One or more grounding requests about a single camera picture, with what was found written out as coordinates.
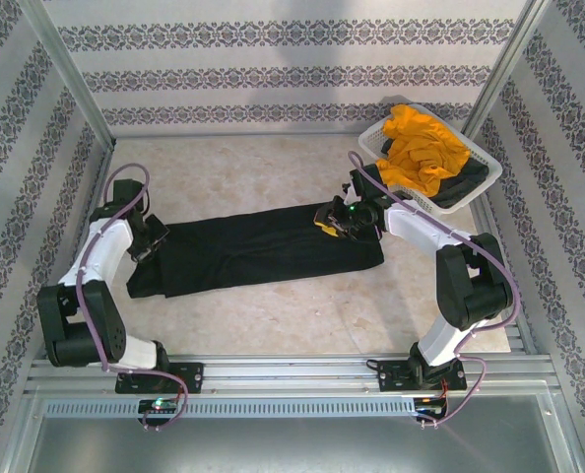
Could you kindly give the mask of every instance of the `black fabric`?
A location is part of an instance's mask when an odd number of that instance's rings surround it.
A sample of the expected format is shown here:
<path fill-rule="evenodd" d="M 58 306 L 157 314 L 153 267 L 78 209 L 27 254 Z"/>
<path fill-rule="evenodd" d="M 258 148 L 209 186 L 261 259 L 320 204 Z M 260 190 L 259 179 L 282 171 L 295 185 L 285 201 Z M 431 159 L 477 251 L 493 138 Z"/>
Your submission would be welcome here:
<path fill-rule="evenodd" d="M 389 138 L 382 145 L 381 152 L 388 155 L 391 145 L 393 145 L 393 139 Z M 439 192 L 429 199 L 442 209 L 448 209 L 476 189 L 479 184 L 485 182 L 488 173 L 489 169 L 486 165 L 470 158 L 457 175 L 441 179 Z"/>
<path fill-rule="evenodd" d="M 384 261 L 378 241 L 339 239 L 316 227 L 314 214 L 321 205 L 170 224 L 153 259 L 135 269 L 128 294 L 171 298 L 358 271 Z"/>

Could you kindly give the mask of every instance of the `white laundry basket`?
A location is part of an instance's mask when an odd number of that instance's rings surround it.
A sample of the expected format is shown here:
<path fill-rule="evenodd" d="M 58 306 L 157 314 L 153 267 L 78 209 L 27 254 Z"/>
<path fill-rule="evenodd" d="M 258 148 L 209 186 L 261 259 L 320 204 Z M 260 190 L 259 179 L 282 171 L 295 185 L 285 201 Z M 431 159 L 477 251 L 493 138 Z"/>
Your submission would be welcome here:
<path fill-rule="evenodd" d="M 452 207 L 448 207 L 447 209 L 442 209 L 441 207 L 437 206 L 434 202 L 432 202 L 429 198 L 423 195 L 421 192 L 417 192 L 416 190 L 410 189 L 408 187 L 404 187 L 402 185 L 396 185 L 395 189 L 400 189 L 405 193 L 411 195 L 426 211 L 431 213 L 432 215 L 444 215 L 444 214 L 451 214 L 456 210 L 460 209 L 468 205 L 472 200 L 477 198 L 479 194 L 485 192 L 488 187 L 490 187 L 494 182 L 500 177 L 502 174 L 502 166 L 500 163 L 495 160 L 492 156 L 490 156 L 483 148 L 477 146 L 472 140 L 468 139 L 444 120 L 439 118 L 437 115 L 432 113 L 427 108 L 418 105 L 416 103 L 408 103 L 408 106 L 411 106 L 415 110 L 425 113 L 427 115 L 434 116 L 436 119 L 441 121 L 444 125 L 448 127 L 450 131 L 452 131 L 457 138 L 461 140 L 461 142 L 470 148 L 470 156 L 475 160 L 483 163 L 489 169 L 487 174 L 486 180 L 483 181 L 479 186 L 477 186 L 472 192 L 466 195 L 463 199 L 459 202 L 454 204 Z M 382 126 L 384 122 L 390 119 L 391 116 L 387 116 L 383 120 L 378 121 L 377 123 L 371 125 L 364 133 L 362 133 L 358 137 L 358 144 L 361 148 L 363 148 L 367 153 L 369 153 L 372 157 L 376 160 L 380 158 L 386 158 L 381 152 L 382 145 L 387 141 L 387 137 L 384 133 L 382 133 Z"/>

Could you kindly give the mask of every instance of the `black pants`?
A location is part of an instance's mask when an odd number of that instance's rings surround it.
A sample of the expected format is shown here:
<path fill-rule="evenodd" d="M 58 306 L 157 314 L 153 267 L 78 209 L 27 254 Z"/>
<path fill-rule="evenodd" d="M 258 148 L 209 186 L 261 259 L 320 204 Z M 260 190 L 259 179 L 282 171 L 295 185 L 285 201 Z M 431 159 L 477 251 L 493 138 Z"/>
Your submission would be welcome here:
<path fill-rule="evenodd" d="M 128 294 L 171 298 L 359 271 L 384 261 L 378 241 L 338 239 L 316 227 L 321 205 L 168 225 L 162 246 L 128 281 Z"/>

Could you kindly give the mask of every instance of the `floor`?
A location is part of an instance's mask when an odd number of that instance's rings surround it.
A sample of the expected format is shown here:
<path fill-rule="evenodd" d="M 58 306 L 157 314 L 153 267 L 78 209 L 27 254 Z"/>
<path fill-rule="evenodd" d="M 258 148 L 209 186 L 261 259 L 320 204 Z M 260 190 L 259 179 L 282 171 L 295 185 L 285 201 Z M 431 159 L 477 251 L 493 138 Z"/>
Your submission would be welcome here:
<path fill-rule="evenodd" d="M 347 135 L 118 140 L 111 169 L 151 173 L 152 212 L 166 224 L 331 200 L 347 181 Z M 124 176 L 141 178 L 137 170 Z M 475 232 L 469 208 L 446 218 Z M 111 291 L 129 333 L 171 354 L 316 355 L 407 353 L 438 315 L 434 264 L 387 236 L 385 263 L 366 271 L 165 299 L 131 300 L 124 258 Z M 466 351 L 507 352 L 503 330 Z"/>

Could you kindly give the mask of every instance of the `wall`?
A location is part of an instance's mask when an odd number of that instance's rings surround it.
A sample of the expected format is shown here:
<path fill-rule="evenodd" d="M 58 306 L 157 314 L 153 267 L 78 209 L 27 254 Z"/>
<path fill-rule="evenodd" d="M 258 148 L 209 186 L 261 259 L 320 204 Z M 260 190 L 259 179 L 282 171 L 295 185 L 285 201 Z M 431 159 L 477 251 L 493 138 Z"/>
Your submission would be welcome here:
<path fill-rule="evenodd" d="M 17 3 L 0 0 L 0 447 L 42 342 L 35 295 L 70 264 L 104 151 Z"/>
<path fill-rule="evenodd" d="M 396 96 L 460 126 L 525 0 L 54 0 L 116 136 L 360 131 Z"/>
<path fill-rule="evenodd" d="M 481 133 L 525 313 L 585 448 L 585 0 L 549 6 Z"/>

